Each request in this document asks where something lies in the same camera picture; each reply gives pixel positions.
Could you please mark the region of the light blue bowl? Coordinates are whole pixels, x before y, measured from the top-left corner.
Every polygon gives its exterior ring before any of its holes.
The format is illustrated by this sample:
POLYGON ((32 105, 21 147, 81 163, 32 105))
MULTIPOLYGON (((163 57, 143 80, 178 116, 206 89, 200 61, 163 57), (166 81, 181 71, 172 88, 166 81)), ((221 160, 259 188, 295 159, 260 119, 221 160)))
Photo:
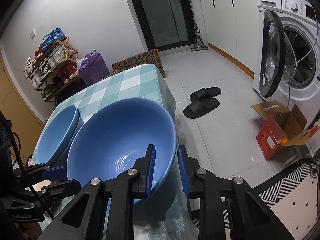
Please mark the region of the light blue bowl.
POLYGON ((79 120, 79 109, 75 105, 64 108, 44 130, 36 149, 35 161, 50 167, 57 162, 66 149, 79 120))

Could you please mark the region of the large dark blue bowl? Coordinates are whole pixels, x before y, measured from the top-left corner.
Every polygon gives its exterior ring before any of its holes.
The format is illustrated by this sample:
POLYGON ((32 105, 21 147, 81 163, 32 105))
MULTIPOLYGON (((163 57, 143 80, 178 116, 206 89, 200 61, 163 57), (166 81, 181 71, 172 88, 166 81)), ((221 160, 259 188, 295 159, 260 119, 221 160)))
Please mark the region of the large dark blue bowl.
POLYGON ((169 175, 177 150, 175 123, 169 111, 146 98, 114 102, 90 117, 77 132, 67 158, 67 178, 85 186, 109 180, 133 168, 148 145, 155 146, 152 193, 169 175))

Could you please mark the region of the white kitchen cabinets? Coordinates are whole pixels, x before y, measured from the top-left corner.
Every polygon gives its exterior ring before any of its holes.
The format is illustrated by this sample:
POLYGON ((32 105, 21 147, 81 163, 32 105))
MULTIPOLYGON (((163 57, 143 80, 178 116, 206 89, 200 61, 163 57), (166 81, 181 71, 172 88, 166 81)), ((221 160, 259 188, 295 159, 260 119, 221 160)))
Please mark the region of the white kitchen cabinets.
POLYGON ((200 0, 210 48, 253 78, 261 57, 257 0, 200 0))

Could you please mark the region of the black white patterned rug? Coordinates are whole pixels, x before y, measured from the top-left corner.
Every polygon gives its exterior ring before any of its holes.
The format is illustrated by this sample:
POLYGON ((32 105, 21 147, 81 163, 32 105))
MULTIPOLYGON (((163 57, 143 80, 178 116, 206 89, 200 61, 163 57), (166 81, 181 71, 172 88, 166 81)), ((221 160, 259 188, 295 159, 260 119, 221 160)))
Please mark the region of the black white patterned rug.
POLYGON ((293 237, 305 239, 319 222, 319 157, 258 192, 293 237))

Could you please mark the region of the wooden door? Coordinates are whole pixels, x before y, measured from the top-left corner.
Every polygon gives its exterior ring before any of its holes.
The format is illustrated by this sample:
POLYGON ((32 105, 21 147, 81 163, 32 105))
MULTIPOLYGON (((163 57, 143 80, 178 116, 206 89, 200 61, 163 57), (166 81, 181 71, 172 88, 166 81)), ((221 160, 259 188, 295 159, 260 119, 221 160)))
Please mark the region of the wooden door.
POLYGON ((32 113, 17 91, 12 78, 1 58, 1 112, 12 123, 21 142, 21 155, 26 163, 30 155, 31 164, 35 164, 35 147, 43 130, 43 123, 32 113))

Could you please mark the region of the teal checked tablecloth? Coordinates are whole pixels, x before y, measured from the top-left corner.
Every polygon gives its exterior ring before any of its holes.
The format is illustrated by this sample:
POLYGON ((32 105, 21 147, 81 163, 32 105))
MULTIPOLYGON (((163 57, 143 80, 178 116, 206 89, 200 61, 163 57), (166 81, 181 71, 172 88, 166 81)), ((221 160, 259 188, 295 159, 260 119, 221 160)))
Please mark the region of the teal checked tablecloth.
MULTIPOLYGON (((49 117, 52 120, 64 108, 76 105, 82 119, 116 101, 127 98, 151 99, 171 115, 176 101, 161 73, 153 64, 142 64, 101 80, 60 103, 49 117)), ((163 185, 145 204, 135 201, 135 239, 197 239, 198 229, 188 213, 188 203, 174 159, 163 185)))

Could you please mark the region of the red cardboard box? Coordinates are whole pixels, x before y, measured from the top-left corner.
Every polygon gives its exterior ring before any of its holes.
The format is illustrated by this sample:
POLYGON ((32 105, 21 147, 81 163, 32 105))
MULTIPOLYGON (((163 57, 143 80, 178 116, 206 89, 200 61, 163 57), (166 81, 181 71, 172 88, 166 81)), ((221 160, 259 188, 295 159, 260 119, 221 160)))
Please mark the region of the red cardboard box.
POLYGON ((264 119, 256 141, 265 160, 286 147, 305 145, 319 131, 317 125, 306 129, 307 119, 297 105, 289 110, 274 100, 253 105, 252 108, 264 119))

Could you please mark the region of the black slipper near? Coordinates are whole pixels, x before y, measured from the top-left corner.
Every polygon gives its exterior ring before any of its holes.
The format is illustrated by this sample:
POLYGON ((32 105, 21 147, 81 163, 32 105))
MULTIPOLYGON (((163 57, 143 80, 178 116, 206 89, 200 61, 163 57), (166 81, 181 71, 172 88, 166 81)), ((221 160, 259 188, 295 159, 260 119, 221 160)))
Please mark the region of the black slipper near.
POLYGON ((203 102, 196 100, 183 110, 183 114, 189 119, 197 119, 216 109, 219 105, 220 102, 216 98, 210 98, 203 102))

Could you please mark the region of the black slipper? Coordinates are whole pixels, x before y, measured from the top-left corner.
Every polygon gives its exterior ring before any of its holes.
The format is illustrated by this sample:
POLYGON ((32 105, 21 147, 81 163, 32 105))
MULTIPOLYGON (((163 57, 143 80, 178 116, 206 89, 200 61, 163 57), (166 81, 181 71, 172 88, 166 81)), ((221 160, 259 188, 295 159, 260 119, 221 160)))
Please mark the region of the black slipper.
POLYGON ((206 101, 221 94, 219 87, 201 88, 190 95, 191 102, 194 101, 206 101))
POLYGON ((219 105, 220 102, 216 98, 210 98, 203 102, 196 100, 183 110, 183 114, 189 119, 197 119, 216 109, 219 105))

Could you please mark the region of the wooden shoe rack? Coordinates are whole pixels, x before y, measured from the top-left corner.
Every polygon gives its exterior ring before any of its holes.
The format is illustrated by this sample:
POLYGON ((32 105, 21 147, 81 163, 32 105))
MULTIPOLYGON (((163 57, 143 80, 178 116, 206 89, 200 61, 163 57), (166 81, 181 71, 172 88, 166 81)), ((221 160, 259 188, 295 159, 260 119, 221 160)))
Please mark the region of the wooden shoe rack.
POLYGON ((41 93, 44 102, 57 103, 56 96, 80 79, 76 63, 78 51, 65 36, 53 42, 46 51, 38 50, 26 62, 23 76, 33 89, 41 93))

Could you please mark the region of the purple plastic bag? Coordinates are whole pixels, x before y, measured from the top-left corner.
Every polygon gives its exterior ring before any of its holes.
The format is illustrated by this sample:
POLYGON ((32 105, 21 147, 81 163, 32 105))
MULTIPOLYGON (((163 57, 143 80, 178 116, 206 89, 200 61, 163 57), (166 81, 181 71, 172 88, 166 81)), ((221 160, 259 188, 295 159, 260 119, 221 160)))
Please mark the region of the purple plastic bag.
POLYGON ((85 85, 91 86, 110 75, 102 55, 93 49, 84 58, 76 61, 77 69, 85 85))

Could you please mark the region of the black slipper far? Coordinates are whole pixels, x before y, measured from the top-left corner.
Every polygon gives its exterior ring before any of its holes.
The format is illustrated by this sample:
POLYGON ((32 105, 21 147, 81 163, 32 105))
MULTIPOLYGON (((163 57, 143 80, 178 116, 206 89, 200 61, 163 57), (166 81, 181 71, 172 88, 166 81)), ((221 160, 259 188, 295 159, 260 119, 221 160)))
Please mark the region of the black slipper far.
POLYGON ((190 95, 191 102, 194 101, 206 101, 221 94, 219 87, 201 88, 190 95))

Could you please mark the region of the patterned cardboard box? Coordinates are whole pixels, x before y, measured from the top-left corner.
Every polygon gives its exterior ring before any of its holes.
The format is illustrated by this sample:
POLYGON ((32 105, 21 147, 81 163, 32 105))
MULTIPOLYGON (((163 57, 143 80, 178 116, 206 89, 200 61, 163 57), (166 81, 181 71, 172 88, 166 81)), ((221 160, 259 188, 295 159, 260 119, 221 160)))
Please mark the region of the patterned cardboard box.
POLYGON ((113 72, 118 73, 141 64, 154 64, 160 71, 161 75, 165 78, 165 71, 162 66, 158 49, 146 51, 122 61, 116 62, 112 64, 112 70, 113 72))

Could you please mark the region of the white washing machine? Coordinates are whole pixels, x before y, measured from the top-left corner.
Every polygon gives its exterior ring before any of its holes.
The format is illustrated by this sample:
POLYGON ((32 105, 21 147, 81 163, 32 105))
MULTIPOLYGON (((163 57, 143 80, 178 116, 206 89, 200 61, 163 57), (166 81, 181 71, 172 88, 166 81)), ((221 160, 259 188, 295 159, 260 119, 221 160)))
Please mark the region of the white washing machine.
POLYGON ((265 100, 298 106, 305 128, 319 121, 319 16, 307 0, 257 0, 261 59, 253 88, 265 100))

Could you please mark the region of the black glass door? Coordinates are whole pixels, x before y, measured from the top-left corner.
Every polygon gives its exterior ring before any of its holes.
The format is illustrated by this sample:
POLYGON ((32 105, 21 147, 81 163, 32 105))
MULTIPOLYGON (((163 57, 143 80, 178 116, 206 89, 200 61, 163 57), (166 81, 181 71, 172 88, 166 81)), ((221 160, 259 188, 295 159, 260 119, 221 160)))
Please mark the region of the black glass door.
POLYGON ((191 45, 194 19, 190 0, 131 0, 148 50, 191 45))

